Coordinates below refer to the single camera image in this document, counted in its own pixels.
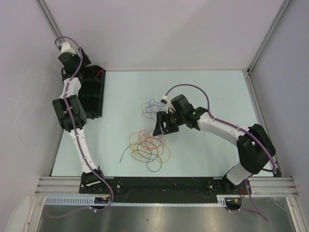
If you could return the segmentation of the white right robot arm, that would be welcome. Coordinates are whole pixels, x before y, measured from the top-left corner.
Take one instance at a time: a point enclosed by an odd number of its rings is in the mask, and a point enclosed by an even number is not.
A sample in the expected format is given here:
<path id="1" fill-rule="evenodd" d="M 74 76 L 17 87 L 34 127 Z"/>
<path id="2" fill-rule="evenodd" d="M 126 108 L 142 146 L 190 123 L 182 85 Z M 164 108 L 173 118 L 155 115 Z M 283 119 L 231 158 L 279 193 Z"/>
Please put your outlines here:
<path id="1" fill-rule="evenodd" d="M 206 108 L 194 108 L 182 94 L 172 100 L 164 96 L 161 102 L 166 109 L 156 114 L 154 137 L 178 132 L 180 126 L 186 125 L 190 129 L 212 133 L 237 147 L 239 162 L 223 176 L 224 192 L 234 194 L 243 180 L 260 173 L 269 161 L 273 161 L 276 150 L 261 125 L 248 127 L 226 122 L 211 116 Z"/>

